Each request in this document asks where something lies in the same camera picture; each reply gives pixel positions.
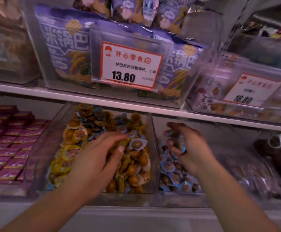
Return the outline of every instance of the store shelf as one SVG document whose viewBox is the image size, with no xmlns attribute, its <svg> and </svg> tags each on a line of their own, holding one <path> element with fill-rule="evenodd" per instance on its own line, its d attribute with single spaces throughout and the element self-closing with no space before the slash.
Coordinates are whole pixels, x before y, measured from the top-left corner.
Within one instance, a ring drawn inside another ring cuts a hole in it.
<svg viewBox="0 0 281 232">
<path fill-rule="evenodd" d="M 105 107 L 112 107 L 117 109 L 135 110 L 140 112 L 149 112 L 158 115 L 169 117 L 177 117 L 179 119 L 196 119 L 203 121 L 212 121 L 218 123 L 225 123 L 231 125 L 240 125 L 246 127 L 253 127 L 266 130 L 274 130 L 281 132 L 281 125 L 253 122 L 249 120 L 230 119 L 218 116 L 205 115 L 200 113 L 189 113 L 187 109 L 174 109 L 163 106 L 154 106 L 148 104 L 141 104 L 131 101 L 115 100 L 105 97 L 88 96 L 84 94 L 48 90 L 44 87 L 23 87 L 9 83 L 0 82 L 0 92 L 21 94 L 26 96 L 41 97 L 47 99 L 55 99 L 62 101 L 88 103 L 93 105 L 100 105 Z"/>
</svg>

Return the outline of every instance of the right hand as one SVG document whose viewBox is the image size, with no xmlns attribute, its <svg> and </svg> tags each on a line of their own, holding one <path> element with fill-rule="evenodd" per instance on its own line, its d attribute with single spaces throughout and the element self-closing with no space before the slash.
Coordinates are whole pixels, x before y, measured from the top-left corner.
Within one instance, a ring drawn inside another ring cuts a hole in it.
<svg viewBox="0 0 281 232">
<path fill-rule="evenodd" d="M 167 144 L 188 172 L 197 178 L 199 168 L 204 167 L 207 161 L 214 158 L 206 140 L 198 131 L 189 128 L 185 124 L 168 122 L 167 126 L 181 132 L 184 135 L 186 153 L 183 154 L 174 146 L 174 140 L 172 138 L 167 140 Z"/>
</svg>

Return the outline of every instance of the hand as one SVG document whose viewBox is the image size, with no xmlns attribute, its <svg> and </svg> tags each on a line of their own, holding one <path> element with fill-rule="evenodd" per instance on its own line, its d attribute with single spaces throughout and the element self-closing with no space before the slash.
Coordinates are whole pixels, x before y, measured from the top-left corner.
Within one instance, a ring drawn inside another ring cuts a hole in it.
<svg viewBox="0 0 281 232">
<path fill-rule="evenodd" d="M 175 140 L 169 138 L 167 144 L 171 147 L 171 151 L 178 156 L 181 164 L 196 178 L 198 177 L 198 168 L 204 166 L 207 161 L 214 158 L 206 140 L 201 136 L 201 134 L 186 126 L 185 124 L 167 123 L 167 126 L 181 132 L 184 135 L 185 146 L 187 153 L 181 153 L 181 151 L 176 148 Z"/>
<path fill-rule="evenodd" d="M 126 134 L 105 132 L 91 141 L 79 153 L 73 169 L 59 189 L 65 189 L 83 204 L 96 198 L 113 178 L 124 151 L 122 146 L 118 146 L 106 162 L 108 150 L 115 142 L 126 138 Z"/>
</svg>

